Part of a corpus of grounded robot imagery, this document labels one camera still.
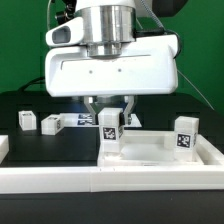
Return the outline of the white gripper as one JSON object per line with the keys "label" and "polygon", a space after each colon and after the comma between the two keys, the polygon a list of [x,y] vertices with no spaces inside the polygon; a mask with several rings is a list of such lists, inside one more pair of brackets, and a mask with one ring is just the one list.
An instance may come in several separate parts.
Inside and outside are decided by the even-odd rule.
{"label": "white gripper", "polygon": [[84,104],[98,124],[100,95],[123,97],[123,117],[131,123],[134,95],[169,94],[178,86],[175,35],[139,38],[122,46],[115,58],[90,58],[83,46],[55,48],[45,60],[46,89],[53,97],[85,96]]}

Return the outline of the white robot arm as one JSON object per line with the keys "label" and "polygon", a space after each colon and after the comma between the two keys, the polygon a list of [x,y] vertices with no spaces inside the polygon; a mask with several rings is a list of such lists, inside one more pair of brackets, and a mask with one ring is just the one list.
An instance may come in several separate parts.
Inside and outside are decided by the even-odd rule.
{"label": "white robot arm", "polygon": [[128,100],[137,95],[169,94],[178,86],[175,58],[179,36],[159,25],[137,30],[142,0],[63,0],[66,21],[46,33],[51,48],[45,59],[46,89],[54,97],[82,96],[93,121],[99,119],[91,98]]}

